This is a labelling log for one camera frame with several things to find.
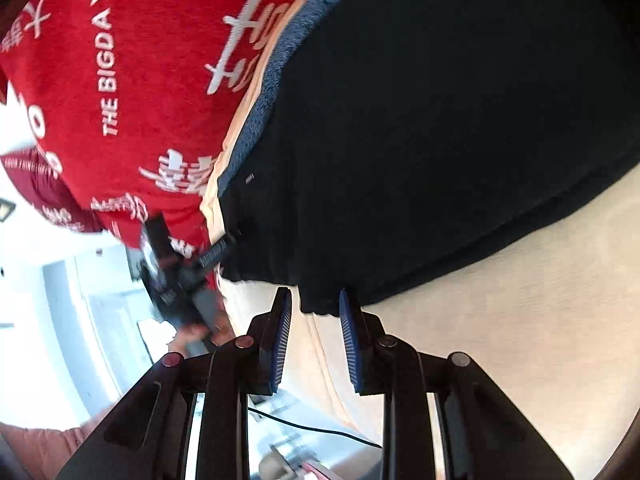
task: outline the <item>person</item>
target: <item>person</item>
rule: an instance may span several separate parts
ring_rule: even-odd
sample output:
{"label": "person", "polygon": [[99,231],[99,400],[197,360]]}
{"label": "person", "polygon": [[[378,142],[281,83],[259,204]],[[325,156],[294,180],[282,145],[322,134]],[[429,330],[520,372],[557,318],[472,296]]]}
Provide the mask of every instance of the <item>person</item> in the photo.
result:
{"label": "person", "polygon": [[[187,345],[201,341],[208,333],[209,329],[204,325],[182,326],[169,343],[168,350],[189,357]],[[212,339],[220,345],[230,337],[232,331],[225,326]],[[82,426],[66,431],[28,430],[0,422],[0,479],[54,480],[110,410],[111,406],[108,406]]]}

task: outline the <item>blue fabric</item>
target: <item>blue fabric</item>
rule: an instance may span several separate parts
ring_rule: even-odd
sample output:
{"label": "blue fabric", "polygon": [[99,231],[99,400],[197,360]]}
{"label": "blue fabric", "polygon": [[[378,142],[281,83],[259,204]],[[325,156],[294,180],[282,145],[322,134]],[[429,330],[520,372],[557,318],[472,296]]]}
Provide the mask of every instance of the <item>blue fabric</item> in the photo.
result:
{"label": "blue fabric", "polygon": [[242,166],[246,156],[251,153],[251,150],[260,140],[264,125],[269,119],[271,109],[278,95],[280,75],[284,65],[322,17],[339,1],[307,0],[300,12],[293,17],[282,31],[282,35],[264,70],[260,95],[240,131],[236,145],[231,153],[229,165],[218,179],[218,196],[224,194],[229,182]]}

